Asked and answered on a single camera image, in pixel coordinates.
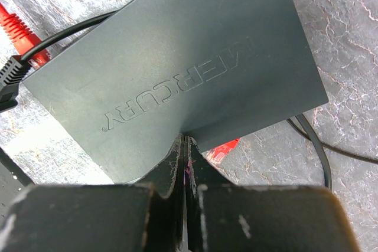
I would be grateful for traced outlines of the black network switch box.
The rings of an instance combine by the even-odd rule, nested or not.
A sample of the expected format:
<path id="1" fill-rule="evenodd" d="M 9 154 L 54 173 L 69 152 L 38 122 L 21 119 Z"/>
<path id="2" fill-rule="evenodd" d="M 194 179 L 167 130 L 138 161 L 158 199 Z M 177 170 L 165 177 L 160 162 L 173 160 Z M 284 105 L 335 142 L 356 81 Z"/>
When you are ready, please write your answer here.
<path id="1" fill-rule="evenodd" d="M 293 0 L 133 0 L 24 84 L 114 182 L 328 102 Z"/>

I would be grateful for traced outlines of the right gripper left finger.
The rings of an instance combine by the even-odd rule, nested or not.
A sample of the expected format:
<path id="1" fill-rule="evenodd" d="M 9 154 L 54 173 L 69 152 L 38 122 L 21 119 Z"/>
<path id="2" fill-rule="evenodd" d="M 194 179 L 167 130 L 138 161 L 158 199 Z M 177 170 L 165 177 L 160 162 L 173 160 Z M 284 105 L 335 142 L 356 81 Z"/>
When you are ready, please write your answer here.
<path id="1" fill-rule="evenodd" d="M 2 251 L 179 251 L 184 138 L 140 180 L 113 185 L 33 185 L 1 225 Z"/>

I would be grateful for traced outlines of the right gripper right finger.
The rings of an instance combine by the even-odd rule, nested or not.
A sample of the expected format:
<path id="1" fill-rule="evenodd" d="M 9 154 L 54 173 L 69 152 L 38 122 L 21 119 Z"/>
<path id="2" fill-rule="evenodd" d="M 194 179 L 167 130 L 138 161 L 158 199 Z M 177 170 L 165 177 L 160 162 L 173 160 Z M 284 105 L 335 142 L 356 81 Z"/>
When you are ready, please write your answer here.
<path id="1" fill-rule="evenodd" d="M 359 251 L 340 201 L 323 186 L 235 185 L 184 142 L 191 251 Z"/>

